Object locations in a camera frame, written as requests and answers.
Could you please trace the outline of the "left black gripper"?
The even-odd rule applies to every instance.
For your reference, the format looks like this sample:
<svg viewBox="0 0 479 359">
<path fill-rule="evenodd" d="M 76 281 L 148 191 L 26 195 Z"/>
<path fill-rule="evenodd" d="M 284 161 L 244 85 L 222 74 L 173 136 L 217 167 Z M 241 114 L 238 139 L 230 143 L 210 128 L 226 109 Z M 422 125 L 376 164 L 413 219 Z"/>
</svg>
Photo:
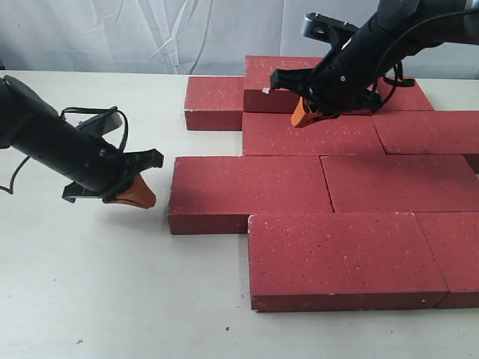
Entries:
<svg viewBox="0 0 479 359">
<path fill-rule="evenodd" d="M 161 168 L 164 156 L 155 149 L 127 153 L 129 123 L 120 116 L 122 126 L 103 137 L 86 135 L 60 117 L 41 122 L 37 160 L 72 181 L 64 188 L 63 199 L 73 203 L 94 197 L 104 204 L 155 206 L 156 195 L 141 173 Z"/>
</svg>

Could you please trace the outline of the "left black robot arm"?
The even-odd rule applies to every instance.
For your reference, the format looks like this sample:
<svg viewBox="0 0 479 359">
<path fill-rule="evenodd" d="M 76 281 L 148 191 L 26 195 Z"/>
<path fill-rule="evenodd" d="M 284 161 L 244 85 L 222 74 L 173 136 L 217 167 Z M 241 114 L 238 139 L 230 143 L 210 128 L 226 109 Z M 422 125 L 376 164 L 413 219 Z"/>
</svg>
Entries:
<svg viewBox="0 0 479 359">
<path fill-rule="evenodd" d="M 99 198 L 143 209 L 155 205 L 141 174 L 161 168 L 164 156 L 155 149 L 126 152 L 128 134 L 127 117 L 115 106 L 57 112 L 19 79 L 1 78 L 1 148 L 13 147 L 68 178 L 62 194 L 68 202 Z"/>
</svg>

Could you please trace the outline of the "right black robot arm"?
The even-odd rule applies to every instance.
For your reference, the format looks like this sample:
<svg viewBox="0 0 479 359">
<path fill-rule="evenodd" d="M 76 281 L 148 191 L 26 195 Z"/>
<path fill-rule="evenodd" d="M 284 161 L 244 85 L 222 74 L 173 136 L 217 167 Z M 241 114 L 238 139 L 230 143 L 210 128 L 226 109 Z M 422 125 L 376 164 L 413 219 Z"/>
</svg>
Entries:
<svg viewBox="0 0 479 359">
<path fill-rule="evenodd" d="M 394 93 L 415 85 L 403 74 L 403 59 L 443 43 L 478 44 L 477 1 L 381 1 L 360 28 L 320 13 L 305 17 L 304 37 L 331 49 L 313 68 L 277 69 L 272 89 L 299 95 L 291 117 L 304 128 L 342 114 L 375 113 L 388 101 L 378 84 Z"/>
</svg>

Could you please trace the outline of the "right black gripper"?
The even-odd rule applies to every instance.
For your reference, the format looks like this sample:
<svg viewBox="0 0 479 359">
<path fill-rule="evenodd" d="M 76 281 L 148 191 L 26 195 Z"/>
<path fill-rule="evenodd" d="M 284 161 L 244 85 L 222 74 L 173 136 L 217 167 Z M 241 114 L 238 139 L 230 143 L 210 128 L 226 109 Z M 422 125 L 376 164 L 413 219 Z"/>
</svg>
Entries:
<svg viewBox="0 0 479 359">
<path fill-rule="evenodd" d="M 307 14 L 303 36 L 329 43 L 331 49 L 313 68 L 276 69 L 270 76 L 270 88 L 283 88 L 300 96 L 291 115 L 294 128 L 304 128 L 347 112 L 379 110 L 384 102 L 377 92 L 382 79 L 395 88 L 410 88 L 411 79 L 403 77 L 401 60 L 386 64 L 376 72 L 380 58 L 394 38 L 377 24 L 377 15 L 360 28 L 321 14 Z"/>
</svg>

